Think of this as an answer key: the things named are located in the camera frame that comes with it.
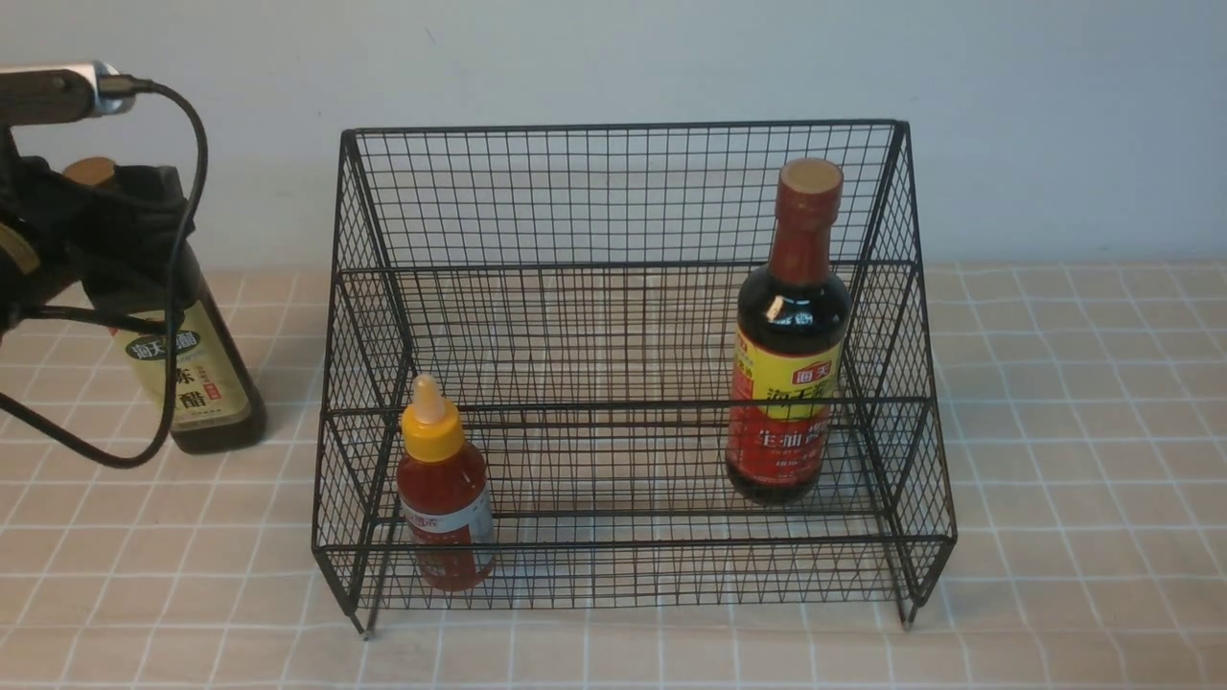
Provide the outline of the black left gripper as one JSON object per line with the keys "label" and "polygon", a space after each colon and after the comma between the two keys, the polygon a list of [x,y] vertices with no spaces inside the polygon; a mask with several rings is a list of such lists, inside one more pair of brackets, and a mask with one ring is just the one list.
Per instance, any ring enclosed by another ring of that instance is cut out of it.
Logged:
{"label": "black left gripper", "polygon": [[31,317],[74,285],[94,309],[158,317],[198,304],[198,258],[171,262],[187,205],[173,166],[91,158],[65,176],[43,158],[13,160],[13,316]]}

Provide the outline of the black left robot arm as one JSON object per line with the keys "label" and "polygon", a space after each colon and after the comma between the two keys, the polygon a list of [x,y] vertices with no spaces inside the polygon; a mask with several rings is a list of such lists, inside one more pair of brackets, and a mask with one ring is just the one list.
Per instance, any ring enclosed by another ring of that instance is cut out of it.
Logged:
{"label": "black left robot arm", "polygon": [[94,156],[58,172],[2,126],[2,331],[36,319],[136,334],[182,324],[205,291],[175,241],[185,209],[172,166]]}

